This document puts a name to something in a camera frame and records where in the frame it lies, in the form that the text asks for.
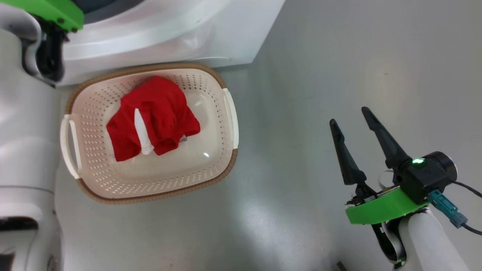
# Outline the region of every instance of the green led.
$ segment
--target green led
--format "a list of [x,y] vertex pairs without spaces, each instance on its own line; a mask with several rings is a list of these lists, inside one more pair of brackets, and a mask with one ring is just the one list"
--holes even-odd
[[425,159],[423,158],[416,158],[412,160],[412,164],[421,164],[424,162]]

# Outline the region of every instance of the laundry basket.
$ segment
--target laundry basket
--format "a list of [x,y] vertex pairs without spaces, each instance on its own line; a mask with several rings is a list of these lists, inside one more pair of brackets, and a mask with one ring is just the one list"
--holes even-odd
[[[153,76],[181,88],[201,132],[163,155],[152,152],[117,162],[106,125],[120,99]],[[226,177],[238,155],[238,120],[226,84],[212,69],[190,63],[151,65],[80,85],[67,103],[60,141],[69,172],[90,197],[106,204],[138,203],[191,192]]]

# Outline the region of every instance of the floor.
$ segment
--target floor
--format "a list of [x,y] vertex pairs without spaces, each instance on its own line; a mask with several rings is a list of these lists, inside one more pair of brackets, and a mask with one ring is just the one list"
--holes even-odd
[[[339,260],[390,270],[371,228],[344,214],[354,187],[342,183],[328,122],[337,119],[373,187],[386,168],[362,106],[409,154],[444,151],[459,179],[482,190],[479,5],[287,0],[256,60],[218,70],[240,126],[238,160],[222,182],[110,206],[84,195],[60,163],[66,270],[314,271]],[[446,194],[480,228],[479,199],[459,187]],[[434,213],[476,270],[482,239]]]

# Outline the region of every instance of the green bracket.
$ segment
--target green bracket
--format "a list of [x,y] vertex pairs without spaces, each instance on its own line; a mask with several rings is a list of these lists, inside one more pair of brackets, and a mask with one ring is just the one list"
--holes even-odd
[[345,210],[351,224],[373,225],[403,217],[428,205],[415,204],[400,188],[378,199]]
[[0,0],[13,7],[53,21],[67,32],[77,32],[84,26],[84,13],[70,0]]

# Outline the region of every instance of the teal connector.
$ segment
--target teal connector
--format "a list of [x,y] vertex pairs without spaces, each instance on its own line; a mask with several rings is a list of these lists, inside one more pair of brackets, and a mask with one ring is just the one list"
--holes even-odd
[[467,218],[458,212],[457,206],[448,200],[439,190],[434,190],[428,194],[428,202],[448,217],[457,229],[460,228],[463,223],[467,222]]

